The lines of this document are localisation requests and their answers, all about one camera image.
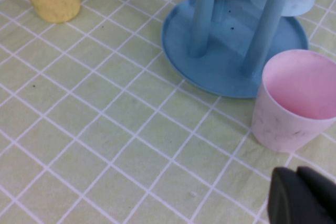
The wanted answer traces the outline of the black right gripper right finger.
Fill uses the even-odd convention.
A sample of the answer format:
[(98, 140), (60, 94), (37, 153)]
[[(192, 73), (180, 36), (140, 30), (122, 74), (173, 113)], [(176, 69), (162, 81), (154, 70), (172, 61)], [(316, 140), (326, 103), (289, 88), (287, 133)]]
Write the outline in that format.
[(335, 183), (308, 166), (298, 167), (297, 174), (335, 223)]

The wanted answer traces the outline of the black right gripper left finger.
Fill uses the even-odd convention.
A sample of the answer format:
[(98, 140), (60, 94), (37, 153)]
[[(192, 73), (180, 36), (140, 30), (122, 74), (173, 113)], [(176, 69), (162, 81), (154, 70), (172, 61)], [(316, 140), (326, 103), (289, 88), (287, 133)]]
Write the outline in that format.
[(267, 212), (270, 223), (331, 223), (297, 170), (285, 167), (272, 171)]

